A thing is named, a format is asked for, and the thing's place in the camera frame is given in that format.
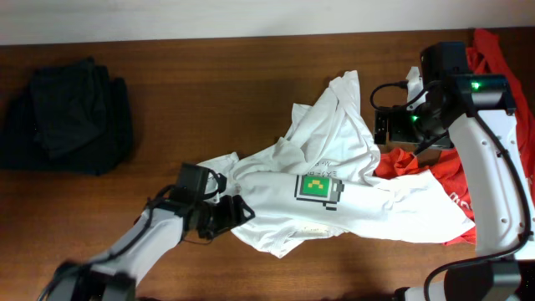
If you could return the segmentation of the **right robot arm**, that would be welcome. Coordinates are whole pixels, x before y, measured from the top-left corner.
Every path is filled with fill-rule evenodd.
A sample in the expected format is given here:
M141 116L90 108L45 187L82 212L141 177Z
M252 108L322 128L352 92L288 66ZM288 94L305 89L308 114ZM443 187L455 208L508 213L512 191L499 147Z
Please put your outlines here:
M405 105L376 105L402 115L422 149L448 138L465 171L476 222L476 257L432 271L422 287L400 288L394 300L531 298L534 205L516 137L512 92L503 75L438 72Z

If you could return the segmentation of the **white graphic t-shirt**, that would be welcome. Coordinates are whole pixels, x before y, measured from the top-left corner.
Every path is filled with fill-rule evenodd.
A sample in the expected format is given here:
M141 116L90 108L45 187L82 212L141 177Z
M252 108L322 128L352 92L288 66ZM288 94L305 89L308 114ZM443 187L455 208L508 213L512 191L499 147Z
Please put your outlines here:
M380 149L360 114L356 71L333 79L314 105L294 105L285 136L258 153L219 156L204 167L224 175L254 218L234 235L282 258L302 242L360 237L444 243L474 222L428 171L375 176Z

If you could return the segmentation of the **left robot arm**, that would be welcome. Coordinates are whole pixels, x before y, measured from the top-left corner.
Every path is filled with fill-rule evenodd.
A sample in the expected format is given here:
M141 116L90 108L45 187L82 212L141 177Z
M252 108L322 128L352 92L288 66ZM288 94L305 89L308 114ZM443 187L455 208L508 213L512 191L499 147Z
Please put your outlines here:
M239 195L216 203L150 199L137 223L108 250L86 263L60 265L38 299L134 300L140 281L189 231L208 244L254 217Z

